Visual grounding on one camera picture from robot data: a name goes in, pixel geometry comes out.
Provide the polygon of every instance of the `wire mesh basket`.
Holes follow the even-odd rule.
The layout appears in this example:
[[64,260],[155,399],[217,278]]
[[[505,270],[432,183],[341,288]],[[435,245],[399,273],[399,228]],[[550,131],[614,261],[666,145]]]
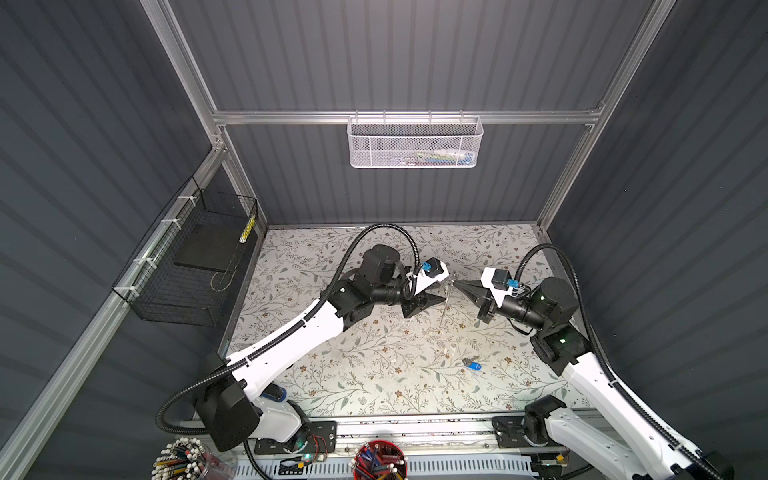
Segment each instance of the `wire mesh basket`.
[[472,168],[477,164],[480,117],[378,121],[350,117],[349,163],[355,168]]
[[[144,320],[199,326],[228,321],[247,270],[244,254],[257,242],[257,232],[251,231],[257,211],[252,197],[197,190],[176,218],[163,220],[168,225],[157,246],[132,260],[141,262],[132,285],[113,290]],[[205,231],[226,234],[223,267],[191,266],[181,260],[187,241]],[[214,246],[221,248],[218,238]]]

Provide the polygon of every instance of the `small blue item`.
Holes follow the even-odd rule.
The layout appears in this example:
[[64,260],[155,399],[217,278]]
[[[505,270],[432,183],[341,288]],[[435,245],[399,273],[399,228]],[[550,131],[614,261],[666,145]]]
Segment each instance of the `small blue item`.
[[288,391],[285,390],[283,387],[279,386],[277,387],[280,389],[280,396],[272,396],[269,393],[261,392],[260,397],[264,397],[265,399],[270,399],[274,402],[284,402],[286,398],[288,398]]
[[471,359],[464,359],[462,360],[464,363],[464,366],[467,367],[470,370],[480,370],[482,368],[479,363],[477,363],[475,360],[477,357],[471,358]]

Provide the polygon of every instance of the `yellow label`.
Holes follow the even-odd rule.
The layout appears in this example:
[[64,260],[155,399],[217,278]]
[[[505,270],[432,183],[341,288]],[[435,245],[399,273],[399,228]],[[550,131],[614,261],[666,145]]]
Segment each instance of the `yellow label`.
[[246,240],[248,240],[248,235],[250,234],[250,231],[253,230],[253,225],[256,223],[256,216],[252,216],[250,220],[248,220],[248,224],[245,226],[245,230],[243,230],[243,234],[240,235],[240,243],[245,243]]

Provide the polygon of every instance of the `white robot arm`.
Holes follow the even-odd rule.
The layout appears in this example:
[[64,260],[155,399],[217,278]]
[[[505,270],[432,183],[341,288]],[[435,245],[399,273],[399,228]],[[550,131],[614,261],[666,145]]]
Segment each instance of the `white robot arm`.
[[[403,316],[409,318],[445,300],[426,292],[449,276],[445,263],[429,259],[413,279],[398,262],[399,254],[393,248],[373,247],[363,254],[359,269],[351,270],[333,285],[328,301],[310,321],[305,318],[320,299],[277,331],[229,355],[224,362],[211,360],[211,372],[240,365],[231,370],[232,379],[226,388],[220,383],[213,384],[195,402],[220,450],[231,448],[247,436],[272,439],[295,445],[291,450],[297,449],[306,440],[306,417],[272,381],[312,349],[366,318],[377,303],[400,304]],[[402,269],[401,275],[394,277],[397,269]],[[405,291],[414,280],[413,296],[407,298]]]
[[454,285],[480,307],[479,319],[489,322],[498,313],[510,322],[537,330],[531,344],[539,358],[587,397],[629,449],[588,425],[552,396],[526,406],[519,429],[526,441],[565,445],[611,480],[733,477],[733,469],[721,455],[713,452],[703,456],[692,441],[635,395],[607,363],[605,369],[601,366],[599,353],[569,322],[579,308],[569,282],[549,277],[530,291],[507,270],[485,268],[479,281],[457,280]]

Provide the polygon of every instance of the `floral tablecloth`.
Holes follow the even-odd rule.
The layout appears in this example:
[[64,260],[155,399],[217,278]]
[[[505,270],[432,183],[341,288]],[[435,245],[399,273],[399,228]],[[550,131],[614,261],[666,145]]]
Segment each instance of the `floral tablecloth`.
[[[537,241],[529,225],[407,227],[423,260],[438,257],[453,278],[477,280],[483,267],[514,271]],[[329,282],[359,229],[271,230],[264,242],[230,351],[262,339],[304,310]],[[405,265],[413,256],[394,230],[374,230],[358,245],[346,270],[377,243],[395,247]],[[541,253],[523,281],[550,275]],[[521,410],[553,394],[571,407],[588,401],[554,376],[533,353],[528,338],[497,317],[486,325],[477,307],[445,282],[447,302],[403,319],[399,306],[373,314],[318,346],[276,383],[310,416]],[[477,356],[479,372],[462,359]]]

